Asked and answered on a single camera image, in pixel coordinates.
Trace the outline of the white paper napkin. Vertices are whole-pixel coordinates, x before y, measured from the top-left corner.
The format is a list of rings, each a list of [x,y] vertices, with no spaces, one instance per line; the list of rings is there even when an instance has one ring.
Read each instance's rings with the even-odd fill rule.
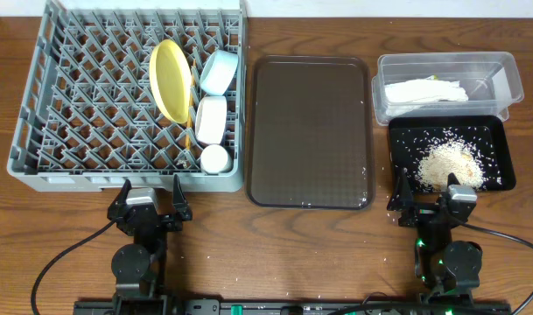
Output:
[[[465,102],[466,90],[458,81],[416,79],[392,83],[384,87],[389,102]]]

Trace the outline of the yellow round plate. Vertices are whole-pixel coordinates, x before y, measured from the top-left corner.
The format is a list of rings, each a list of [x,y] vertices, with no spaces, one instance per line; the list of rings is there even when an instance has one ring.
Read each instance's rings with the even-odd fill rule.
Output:
[[[161,41],[151,52],[151,92],[161,113],[175,123],[186,123],[192,75],[186,56],[171,40]]]

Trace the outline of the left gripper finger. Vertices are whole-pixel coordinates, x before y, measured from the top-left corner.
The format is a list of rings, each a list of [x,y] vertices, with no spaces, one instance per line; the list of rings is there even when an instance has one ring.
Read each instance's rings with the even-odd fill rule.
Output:
[[[172,204],[176,214],[182,221],[191,221],[193,219],[193,211],[183,193],[178,175],[173,176]]]
[[[110,221],[123,221],[124,217],[130,210],[130,206],[127,204],[127,197],[132,189],[131,183],[128,179],[125,180],[121,191],[116,198],[111,202],[108,211],[107,218]]]

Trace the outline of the light blue bowl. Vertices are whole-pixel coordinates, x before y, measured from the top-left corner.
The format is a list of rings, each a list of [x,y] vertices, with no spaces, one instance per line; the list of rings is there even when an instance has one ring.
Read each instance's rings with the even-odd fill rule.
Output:
[[[200,87],[208,95],[224,95],[235,76],[238,55],[217,50],[207,59],[200,76]]]

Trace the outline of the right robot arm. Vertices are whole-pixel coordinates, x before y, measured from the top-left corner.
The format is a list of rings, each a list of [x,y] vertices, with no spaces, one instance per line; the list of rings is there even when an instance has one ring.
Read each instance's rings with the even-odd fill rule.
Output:
[[[405,171],[398,173],[387,209],[400,213],[399,226],[417,230],[415,276],[429,290],[419,296],[421,303],[473,303],[471,289],[480,286],[482,249],[473,241],[455,241],[452,229],[467,222],[476,201],[474,189],[451,173],[435,202],[418,202]]]

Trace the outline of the green yellow snack wrapper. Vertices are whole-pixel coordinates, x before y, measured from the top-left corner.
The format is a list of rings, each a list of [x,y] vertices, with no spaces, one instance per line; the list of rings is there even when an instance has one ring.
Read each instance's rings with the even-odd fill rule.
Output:
[[[431,75],[431,76],[429,76],[429,77],[427,77],[425,79],[426,80],[430,80],[430,81],[439,81],[440,80],[440,78],[437,75],[435,75],[435,74]]]

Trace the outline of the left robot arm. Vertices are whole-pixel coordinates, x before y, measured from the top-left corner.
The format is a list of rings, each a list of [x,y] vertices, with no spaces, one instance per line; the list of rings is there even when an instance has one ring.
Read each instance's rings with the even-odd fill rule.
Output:
[[[183,230],[193,218],[179,178],[173,178],[172,214],[158,213],[153,188],[134,188],[127,180],[108,208],[107,217],[133,238],[118,249],[111,262],[120,298],[153,298],[163,288],[167,235]]]

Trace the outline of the white cup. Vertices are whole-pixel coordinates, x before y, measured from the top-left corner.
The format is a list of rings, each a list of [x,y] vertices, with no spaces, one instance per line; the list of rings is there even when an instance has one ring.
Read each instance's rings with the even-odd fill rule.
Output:
[[[233,167],[233,160],[227,150],[219,144],[208,145],[200,155],[200,169],[208,174],[229,172]]]

